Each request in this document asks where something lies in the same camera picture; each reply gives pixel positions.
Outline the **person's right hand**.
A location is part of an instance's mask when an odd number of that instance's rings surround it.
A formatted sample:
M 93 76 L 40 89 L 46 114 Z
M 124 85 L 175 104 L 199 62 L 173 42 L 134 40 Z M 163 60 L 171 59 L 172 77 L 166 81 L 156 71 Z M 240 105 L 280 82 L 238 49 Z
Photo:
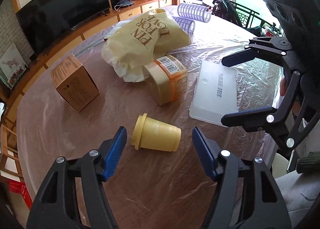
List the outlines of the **person's right hand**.
M 284 97 L 286 94 L 286 91 L 287 91 L 286 80 L 285 78 L 282 78 L 280 82 L 280 96 Z M 300 112 L 300 103 L 299 101 L 295 100 L 292 106 L 292 113 L 293 115 L 298 116 L 299 112 Z

